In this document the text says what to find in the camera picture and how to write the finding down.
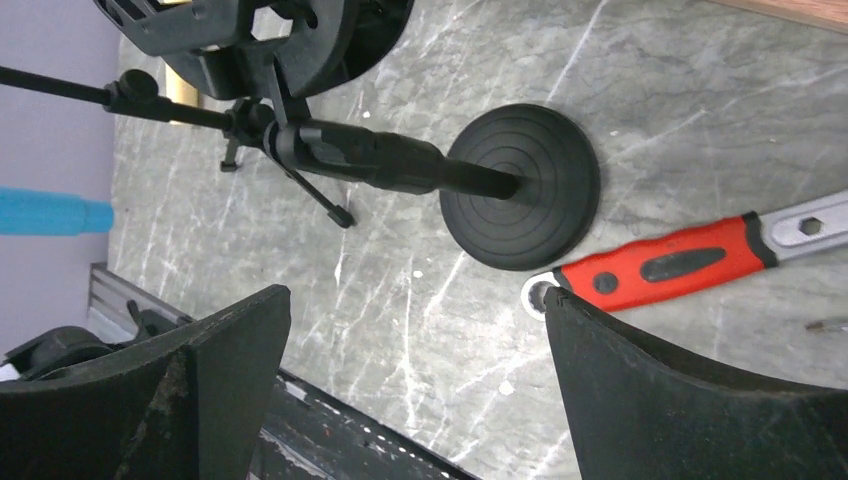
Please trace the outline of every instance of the hexagonal hole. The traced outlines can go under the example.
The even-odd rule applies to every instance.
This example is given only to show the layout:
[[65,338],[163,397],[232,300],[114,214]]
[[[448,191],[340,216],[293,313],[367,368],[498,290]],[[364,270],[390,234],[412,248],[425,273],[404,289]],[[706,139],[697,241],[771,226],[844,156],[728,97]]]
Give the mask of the hexagonal hole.
[[798,230],[804,235],[812,237],[821,233],[822,226],[824,226],[824,223],[821,220],[816,217],[809,217],[801,220],[801,223],[798,224]]

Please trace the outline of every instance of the blue object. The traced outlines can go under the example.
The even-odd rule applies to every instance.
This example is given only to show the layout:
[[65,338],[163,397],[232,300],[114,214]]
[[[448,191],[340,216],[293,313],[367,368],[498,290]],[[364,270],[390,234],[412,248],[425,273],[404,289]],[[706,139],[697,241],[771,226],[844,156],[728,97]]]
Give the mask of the blue object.
[[105,233],[115,213],[78,195],[0,187],[0,235],[76,236]]

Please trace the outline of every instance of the black knob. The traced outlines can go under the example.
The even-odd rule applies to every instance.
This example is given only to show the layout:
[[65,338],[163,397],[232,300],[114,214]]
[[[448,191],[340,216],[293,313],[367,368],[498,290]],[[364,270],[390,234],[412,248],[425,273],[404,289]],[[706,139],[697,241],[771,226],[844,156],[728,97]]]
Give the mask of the black knob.
[[139,103],[151,103],[159,96],[156,79],[143,70],[127,70],[118,80],[118,86],[125,97]]

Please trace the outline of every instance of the yellow object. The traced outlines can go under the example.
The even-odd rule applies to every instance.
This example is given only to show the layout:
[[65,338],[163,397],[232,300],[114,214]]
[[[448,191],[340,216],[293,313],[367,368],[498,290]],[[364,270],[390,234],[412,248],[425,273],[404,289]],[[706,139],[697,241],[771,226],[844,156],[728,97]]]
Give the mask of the yellow object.
[[[162,0],[162,3],[187,3],[191,0]],[[165,96],[174,103],[180,103],[191,107],[200,106],[200,94],[197,90],[182,79],[171,67],[165,65]],[[171,122],[172,125],[183,125],[180,122]]]

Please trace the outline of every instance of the gray wall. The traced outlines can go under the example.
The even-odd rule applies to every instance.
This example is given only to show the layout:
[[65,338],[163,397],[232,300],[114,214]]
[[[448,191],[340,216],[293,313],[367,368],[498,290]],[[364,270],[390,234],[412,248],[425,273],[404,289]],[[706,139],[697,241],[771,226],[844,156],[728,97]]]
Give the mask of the gray wall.
[[[102,86],[119,32],[91,0],[0,1],[0,65]],[[114,119],[101,107],[0,86],[0,185],[109,200]],[[84,325],[88,268],[106,235],[0,236],[0,354],[60,325]]]

